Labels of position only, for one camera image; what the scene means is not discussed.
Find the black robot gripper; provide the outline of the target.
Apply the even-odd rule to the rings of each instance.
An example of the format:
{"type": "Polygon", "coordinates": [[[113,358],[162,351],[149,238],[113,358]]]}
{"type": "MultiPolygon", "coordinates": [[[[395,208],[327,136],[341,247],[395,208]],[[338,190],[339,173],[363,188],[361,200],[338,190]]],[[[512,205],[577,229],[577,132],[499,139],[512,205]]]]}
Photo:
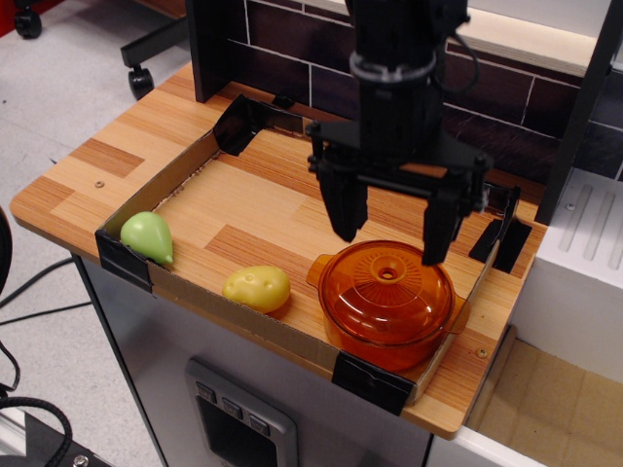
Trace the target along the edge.
{"type": "Polygon", "coordinates": [[[444,131],[436,54],[391,67],[352,53],[349,65],[359,84],[358,119],[306,129],[332,229],[355,239],[368,220],[368,186],[426,198],[422,263],[442,264],[463,219],[487,205],[493,161],[444,131]]]}

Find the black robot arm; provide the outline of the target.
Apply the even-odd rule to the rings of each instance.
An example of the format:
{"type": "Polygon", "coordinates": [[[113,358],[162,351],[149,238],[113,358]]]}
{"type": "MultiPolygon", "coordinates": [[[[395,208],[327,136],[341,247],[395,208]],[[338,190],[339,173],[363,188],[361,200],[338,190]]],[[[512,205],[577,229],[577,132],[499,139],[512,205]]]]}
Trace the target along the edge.
{"type": "Polygon", "coordinates": [[[444,262],[462,220],[487,205],[494,160],[442,125],[448,39],[469,21],[464,1],[349,1],[358,82],[355,122],[313,123],[310,170],[333,231],[353,241],[368,219],[368,189],[424,198],[423,256],[444,262]]]}

